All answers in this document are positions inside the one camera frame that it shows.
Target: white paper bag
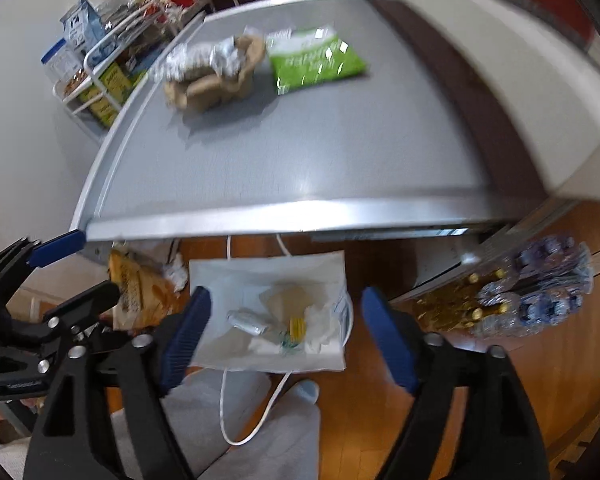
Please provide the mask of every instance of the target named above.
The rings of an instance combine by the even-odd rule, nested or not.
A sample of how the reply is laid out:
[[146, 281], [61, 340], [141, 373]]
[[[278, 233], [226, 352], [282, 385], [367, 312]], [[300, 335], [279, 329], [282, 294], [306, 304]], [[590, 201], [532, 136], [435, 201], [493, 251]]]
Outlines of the white paper bag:
[[[192, 291], [199, 285], [207, 288], [212, 301], [211, 318], [193, 355], [192, 365], [274, 373], [344, 370], [344, 343], [353, 318], [343, 252], [279, 258], [191, 260], [189, 282]], [[250, 348], [252, 336], [233, 328], [227, 320], [228, 313], [247, 309], [282, 321], [280, 312], [267, 309], [266, 298], [289, 286], [302, 287], [316, 307], [329, 309], [339, 330], [334, 331], [318, 348], [308, 348], [305, 344], [291, 352]]]

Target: silver screw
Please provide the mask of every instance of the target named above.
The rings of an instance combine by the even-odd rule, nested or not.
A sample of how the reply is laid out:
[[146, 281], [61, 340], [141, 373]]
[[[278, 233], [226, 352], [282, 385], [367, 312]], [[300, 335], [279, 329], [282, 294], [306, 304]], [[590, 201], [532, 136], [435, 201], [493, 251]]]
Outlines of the silver screw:
[[87, 353], [87, 349], [84, 346], [74, 346], [68, 352], [69, 359], [79, 359]]
[[489, 348], [489, 353], [496, 359], [504, 359], [507, 356], [505, 349], [500, 345], [493, 345]]
[[39, 374], [46, 374], [49, 371], [49, 368], [51, 368], [51, 365], [49, 364], [49, 361], [47, 361], [46, 359], [42, 359], [42, 361], [40, 361], [38, 363], [38, 373]]
[[442, 346], [445, 339], [437, 332], [429, 332], [424, 335], [424, 342], [429, 346]]
[[140, 334], [133, 338], [131, 344], [135, 348], [144, 348], [145, 346], [149, 346], [153, 340], [154, 338], [149, 334]]

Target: green packet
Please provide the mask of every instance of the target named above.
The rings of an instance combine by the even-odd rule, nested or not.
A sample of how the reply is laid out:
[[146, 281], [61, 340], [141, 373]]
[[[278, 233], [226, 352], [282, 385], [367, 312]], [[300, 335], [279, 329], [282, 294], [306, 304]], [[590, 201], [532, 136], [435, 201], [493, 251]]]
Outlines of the green packet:
[[366, 68], [366, 63], [333, 27], [281, 31], [267, 36], [266, 43], [278, 95], [356, 75]]

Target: blue lid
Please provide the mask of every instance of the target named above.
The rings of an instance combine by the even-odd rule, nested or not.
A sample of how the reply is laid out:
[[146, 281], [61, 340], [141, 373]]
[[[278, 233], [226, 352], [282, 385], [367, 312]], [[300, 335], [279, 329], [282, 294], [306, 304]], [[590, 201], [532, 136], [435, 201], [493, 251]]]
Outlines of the blue lid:
[[43, 65], [46, 65], [49, 60], [54, 56], [54, 54], [60, 50], [62, 47], [64, 47], [66, 45], [66, 41], [64, 40], [64, 38], [62, 38], [60, 41], [58, 41], [54, 46], [52, 46], [49, 49], [49, 52], [47, 52], [44, 56], [42, 56], [42, 59], [40, 60], [40, 62]]

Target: gray pants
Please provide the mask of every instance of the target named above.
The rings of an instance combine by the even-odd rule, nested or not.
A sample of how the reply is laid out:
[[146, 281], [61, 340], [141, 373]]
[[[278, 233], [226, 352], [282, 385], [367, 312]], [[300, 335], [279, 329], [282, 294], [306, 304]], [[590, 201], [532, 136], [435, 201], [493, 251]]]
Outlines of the gray pants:
[[[258, 434], [243, 446], [229, 450], [219, 426], [221, 378], [222, 372], [203, 370], [189, 376], [162, 400], [193, 473], [200, 480], [317, 480], [318, 407], [300, 397], [283, 396]], [[225, 424], [233, 440], [267, 395], [269, 385], [267, 376], [259, 372], [227, 375]], [[115, 413], [112, 423], [125, 473], [141, 480], [124, 411]], [[28, 439], [0, 446], [0, 463], [14, 480], [22, 478], [27, 446]]]

